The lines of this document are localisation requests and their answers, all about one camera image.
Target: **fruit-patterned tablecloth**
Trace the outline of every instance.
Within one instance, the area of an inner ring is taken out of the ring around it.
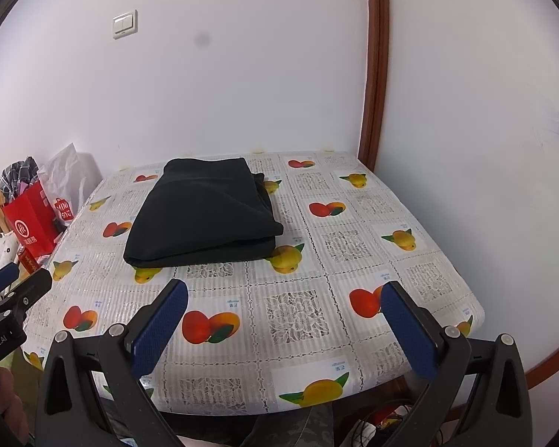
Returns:
[[[57,331],[101,334],[180,278],[189,289],[187,313],[141,382],[160,410],[243,415],[330,401],[409,370],[380,309],[388,280],[398,280],[442,325],[461,324],[467,333],[483,322],[483,309],[443,252],[354,156],[244,158],[265,174],[284,225],[272,256],[132,268],[122,258],[127,231],[164,164],[115,173],[98,186],[47,265],[54,284],[28,315],[25,357],[41,368]],[[100,394],[110,397],[104,376],[95,378]]]

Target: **white plastic bag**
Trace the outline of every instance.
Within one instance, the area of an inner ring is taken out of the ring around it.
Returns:
[[[66,226],[100,182],[79,159],[72,143],[40,166],[37,176],[56,216]]]

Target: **folded black cloth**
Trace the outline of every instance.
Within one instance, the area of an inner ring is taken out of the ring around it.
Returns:
[[[268,257],[284,227],[263,178],[243,158],[169,161],[130,229],[124,260],[146,268]]]

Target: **red paper bag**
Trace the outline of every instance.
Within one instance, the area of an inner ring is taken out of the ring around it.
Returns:
[[[54,239],[58,236],[54,225],[56,216],[39,181],[4,205],[2,211],[16,238],[33,257],[52,253],[55,247]]]

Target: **black and white plaid fabric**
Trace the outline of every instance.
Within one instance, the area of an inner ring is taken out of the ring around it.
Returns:
[[[19,183],[33,185],[37,181],[37,163],[28,156],[25,161],[17,161],[7,166],[0,175],[0,191],[6,203],[18,197]]]

